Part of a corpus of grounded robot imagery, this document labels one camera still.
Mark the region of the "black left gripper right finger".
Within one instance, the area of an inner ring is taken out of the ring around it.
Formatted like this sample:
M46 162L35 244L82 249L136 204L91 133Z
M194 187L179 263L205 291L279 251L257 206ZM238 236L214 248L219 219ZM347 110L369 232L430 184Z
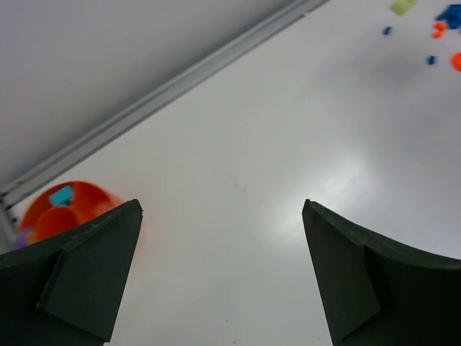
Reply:
M303 224L334 345L458 345L460 261L306 200Z

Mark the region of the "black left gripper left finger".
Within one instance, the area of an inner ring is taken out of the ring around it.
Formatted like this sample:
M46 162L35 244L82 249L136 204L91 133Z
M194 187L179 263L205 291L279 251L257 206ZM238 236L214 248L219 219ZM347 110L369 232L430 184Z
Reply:
M2 345L109 342L140 234L136 199L1 255Z

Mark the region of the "purple 2x4 lego brick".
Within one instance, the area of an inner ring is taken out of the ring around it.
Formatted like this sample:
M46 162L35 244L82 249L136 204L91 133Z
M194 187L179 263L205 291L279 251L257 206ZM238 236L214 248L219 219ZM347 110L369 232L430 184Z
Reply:
M33 227L25 227L22 229L12 242L12 248L14 250L21 249L32 245L36 242L35 230Z

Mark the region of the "teal 2x4 lego brick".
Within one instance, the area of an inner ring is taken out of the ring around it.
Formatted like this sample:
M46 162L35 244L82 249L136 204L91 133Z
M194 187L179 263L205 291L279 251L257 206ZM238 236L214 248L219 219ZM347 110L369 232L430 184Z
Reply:
M71 185L63 186L61 189L55 191L48 198L53 207L69 206L73 202L73 188Z

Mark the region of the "light green curved lego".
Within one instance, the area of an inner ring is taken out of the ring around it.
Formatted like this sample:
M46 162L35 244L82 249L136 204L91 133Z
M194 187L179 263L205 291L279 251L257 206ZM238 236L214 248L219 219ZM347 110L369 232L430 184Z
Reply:
M415 7L417 3L418 0L393 0L389 10L398 16L403 16L410 9Z

